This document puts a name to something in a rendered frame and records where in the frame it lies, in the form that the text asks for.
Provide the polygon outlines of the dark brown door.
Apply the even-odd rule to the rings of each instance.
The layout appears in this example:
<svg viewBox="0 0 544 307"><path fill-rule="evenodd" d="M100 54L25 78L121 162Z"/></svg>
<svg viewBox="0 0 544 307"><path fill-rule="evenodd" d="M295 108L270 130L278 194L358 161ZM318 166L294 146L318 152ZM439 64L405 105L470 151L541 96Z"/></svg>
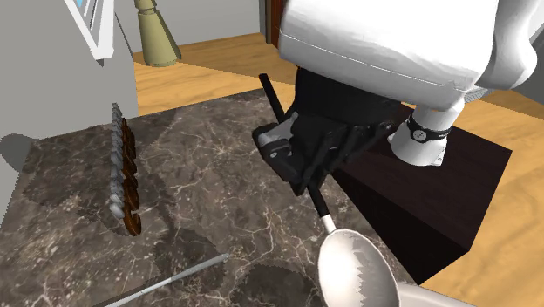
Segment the dark brown door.
<svg viewBox="0 0 544 307"><path fill-rule="evenodd" d="M266 43L278 48L285 0L265 0Z"/></svg>

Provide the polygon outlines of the dark robot stand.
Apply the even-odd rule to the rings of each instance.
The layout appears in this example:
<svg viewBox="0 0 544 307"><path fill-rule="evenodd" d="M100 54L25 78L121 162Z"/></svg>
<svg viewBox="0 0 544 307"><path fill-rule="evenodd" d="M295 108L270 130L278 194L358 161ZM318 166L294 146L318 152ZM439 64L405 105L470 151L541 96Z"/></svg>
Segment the dark robot stand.
<svg viewBox="0 0 544 307"><path fill-rule="evenodd" d="M421 284L471 249L511 154L455 127L439 167L409 165L381 139L333 177Z"/></svg>

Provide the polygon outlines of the beige conical stand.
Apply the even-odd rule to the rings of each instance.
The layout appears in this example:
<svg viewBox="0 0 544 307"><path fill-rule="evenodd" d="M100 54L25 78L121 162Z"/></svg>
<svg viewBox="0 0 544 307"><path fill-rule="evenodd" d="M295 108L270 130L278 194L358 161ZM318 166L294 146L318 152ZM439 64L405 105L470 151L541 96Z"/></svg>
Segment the beige conical stand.
<svg viewBox="0 0 544 307"><path fill-rule="evenodd" d="M165 67L181 60L178 45L157 9L155 0L133 0L138 10L143 58L147 65Z"/></svg>

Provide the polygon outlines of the brown and grey wavy rack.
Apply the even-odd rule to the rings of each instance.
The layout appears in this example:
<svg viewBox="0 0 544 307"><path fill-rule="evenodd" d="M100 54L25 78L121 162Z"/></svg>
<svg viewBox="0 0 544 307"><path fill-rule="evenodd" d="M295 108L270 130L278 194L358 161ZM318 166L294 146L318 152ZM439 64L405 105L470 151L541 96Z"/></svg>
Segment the brown and grey wavy rack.
<svg viewBox="0 0 544 307"><path fill-rule="evenodd" d="M136 179L138 169L133 131L117 103L112 104L112 162L110 172L110 205L111 213L123 221L126 230L132 236L141 234L142 225L139 209L139 183Z"/></svg>

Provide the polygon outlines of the white bowl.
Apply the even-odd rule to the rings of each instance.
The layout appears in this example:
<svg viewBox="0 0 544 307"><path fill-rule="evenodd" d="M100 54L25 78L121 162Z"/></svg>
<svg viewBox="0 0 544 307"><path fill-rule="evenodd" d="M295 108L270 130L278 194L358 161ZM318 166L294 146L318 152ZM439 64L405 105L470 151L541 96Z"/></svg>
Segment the white bowl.
<svg viewBox="0 0 544 307"><path fill-rule="evenodd" d="M476 307L417 285L398 283L400 307Z"/></svg>

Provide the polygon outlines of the silver pen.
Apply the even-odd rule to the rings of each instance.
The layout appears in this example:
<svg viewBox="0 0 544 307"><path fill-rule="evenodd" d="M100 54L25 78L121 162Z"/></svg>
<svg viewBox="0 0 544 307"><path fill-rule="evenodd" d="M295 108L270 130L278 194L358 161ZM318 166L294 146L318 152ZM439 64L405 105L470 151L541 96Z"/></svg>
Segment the silver pen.
<svg viewBox="0 0 544 307"><path fill-rule="evenodd" d="M168 285L170 283L173 283L175 281L178 281L180 280L181 278L184 278L184 277L187 277L187 276L191 276L199 271L202 271L204 269L207 269L209 267L212 267L216 264L219 264L219 263L224 263L225 261L227 261L230 257L230 254L229 253L224 253L224 254L221 254L221 255L218 255L218 256L215 256L211 259L208 259L202 263L198 263L198 264L195 264L193 267L190 267L188 269L185 269L183 271L181 271L179 274L177 275L174 275L174 276L170 276L169 278L163 280L163 281L160 281L158 283L155 283L151 286L148 286L146 288L144 288L143 290L139 290L131 295L129 295L128 297L124 297L124 298L121 298L120 300L118 301L115 301L111 304L108 304L106 305L105 307L121 307L122 305L124 304L127 304L128 302L131 302L132 300L135 300L136 298L138 297L141 297L153 290L156 290L162 286L165 286L165 285Z"/></svg>

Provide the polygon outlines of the white framed window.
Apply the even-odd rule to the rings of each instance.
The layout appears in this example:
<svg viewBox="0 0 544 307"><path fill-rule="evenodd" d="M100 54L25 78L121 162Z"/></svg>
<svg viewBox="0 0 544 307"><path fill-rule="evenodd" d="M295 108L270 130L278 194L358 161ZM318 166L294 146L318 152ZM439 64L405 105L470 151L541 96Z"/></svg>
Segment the white framed window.
<svg viewBox="0 0 544 307"><path fill-rule="evenodd" d="M104 66L111 58L114 37L114 0L64 0L94 60Z"/></svg>

